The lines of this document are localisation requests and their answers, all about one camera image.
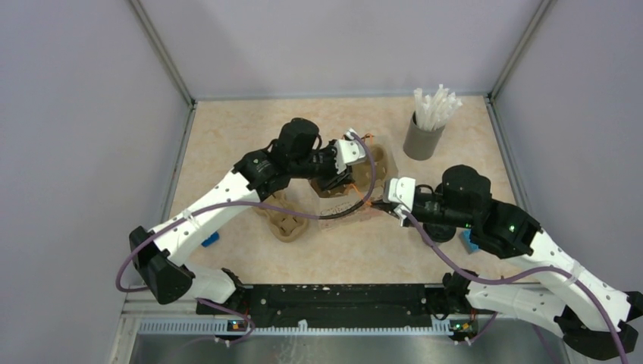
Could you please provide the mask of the beige paper takeout bag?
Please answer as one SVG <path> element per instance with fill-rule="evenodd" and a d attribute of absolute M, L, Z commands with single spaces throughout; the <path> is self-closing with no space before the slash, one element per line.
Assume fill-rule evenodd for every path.
<path fill-rule="evenodd" d="M 365 144 L 371 150 L 372 157 L 375 160 L 375 186 L 370 200 L 379 200 L 384 192 L 384 182 L 398 175 L 392 143 L 387 136 L 375 135 L 367 136 Z M 312 203 L 316 215 L 340 214 L 360 202 L 368 192 L 372 179 L 369 161 L 365 160 L 359 164 L 349 166 L 347 170 L 350 176 L 330 190 L 322 190 L 317 180 L 309 182 L 312 188 Z M 322 230 L 329 230 L 343 224 L 367 221 L 380 214 L 380 211 L 363 205 L 346 216 L 331 220 L 319 220 L 318 226 Z"/>

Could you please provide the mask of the black cup lid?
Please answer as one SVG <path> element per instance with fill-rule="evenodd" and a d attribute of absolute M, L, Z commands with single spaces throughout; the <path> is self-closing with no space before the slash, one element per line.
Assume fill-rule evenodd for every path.
<path fill-rule="evenodd" d="M 435 243 L 446 243 L 452 240 L 456 235 L 456 227 L 442 225 L 442 224 L 429 224 L 422 225 L 424 232 Z"/>

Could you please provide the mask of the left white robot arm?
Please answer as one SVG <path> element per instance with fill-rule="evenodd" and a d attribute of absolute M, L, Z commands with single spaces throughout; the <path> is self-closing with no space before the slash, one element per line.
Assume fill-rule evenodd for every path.
<path fill-rule="evenodd" d="M 215 302 L 225 313 L 243 304 L 243 293 L 227 274 L 206 271 L 206 278 L 187 261 L 214 232 L 249 207 L 263 207 L 268 197 L 293 179 L 321 179 L 336 185 L 352 166 L 369 157 L 353 129 L 327 146 L 319 143 L 318 126 L 305 119 L 286 123 L 268 146 L 245 154 L 204 196 L 173 218 L 129 234 L 128 258 L 156 302 L 173 303 L 188 293 Z"/>

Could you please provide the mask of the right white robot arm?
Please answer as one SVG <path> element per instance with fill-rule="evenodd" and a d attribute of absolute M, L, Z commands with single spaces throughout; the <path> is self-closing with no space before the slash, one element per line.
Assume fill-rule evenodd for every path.
<path fill-rule="evenodd" d="M 642 295 L 611 287 L 561 249 L 541 224 L 518 206 L 494 199 L 491 182 L 467 165 L 448 168 L 435 190 L 424 191 L 410 177 L 390 179 L 373 206 L 398 217 L 402 226 L 449 231 L 465 228 L 478 248 L 532 277 L 542 293 L 516 287 L 508 278 L 482 278 L 456 268 L 457 284 L 444 292 L 447 307 L 470 306 L 512 315 L 563 339 L 577 352 L 607 360 L 635 349 L 631 321 L 642 314 Z"/>

